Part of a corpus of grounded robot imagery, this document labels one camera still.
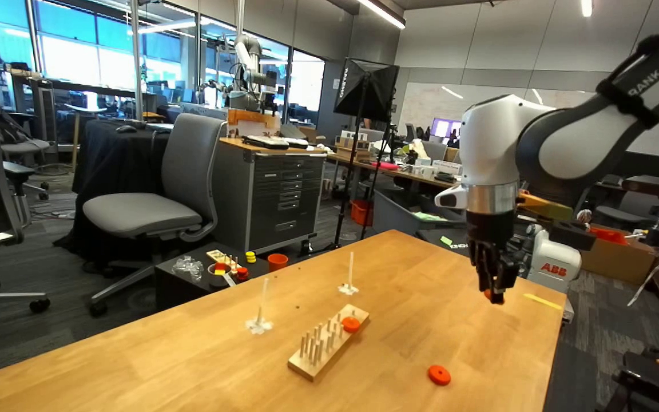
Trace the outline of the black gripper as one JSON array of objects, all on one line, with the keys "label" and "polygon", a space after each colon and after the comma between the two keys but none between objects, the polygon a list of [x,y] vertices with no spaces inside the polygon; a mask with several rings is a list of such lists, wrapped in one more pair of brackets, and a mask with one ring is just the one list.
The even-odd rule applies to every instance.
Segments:
[{"label": "black gripper", "polygon": [[507,247],[513,240],[515,215],[466,215],[468,260],[479,275],[479,290],[489,294],[491,306],[505,303],[505,291],[515,286],[519,261]]}]

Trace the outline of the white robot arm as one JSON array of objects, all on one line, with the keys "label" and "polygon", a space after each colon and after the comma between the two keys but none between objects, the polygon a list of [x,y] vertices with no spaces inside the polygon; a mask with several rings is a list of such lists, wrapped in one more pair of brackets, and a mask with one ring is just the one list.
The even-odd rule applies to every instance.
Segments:
[{"label": "white robot arm", "polygon": [[659,127],[659,35],[646,37],[594,94],[574,109],[550,109],[500,94],[468,105],[459,128],[463,179],[435,197],[466,215],[479,291],[504,306],[524,263],[513,252],[516,195],[574,204],[623,153]]}]

